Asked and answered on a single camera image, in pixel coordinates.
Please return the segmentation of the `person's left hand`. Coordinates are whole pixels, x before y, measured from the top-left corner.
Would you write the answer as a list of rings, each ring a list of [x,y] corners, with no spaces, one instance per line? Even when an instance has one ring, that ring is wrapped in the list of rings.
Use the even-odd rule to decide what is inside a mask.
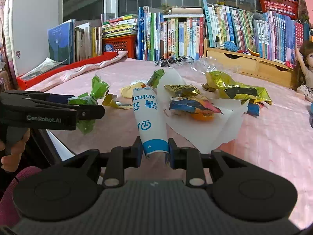
[[[30,138],[28,128],[11,127],[1,131],[1,164],[7,172],[15,172],[19,166],[25,144]]]

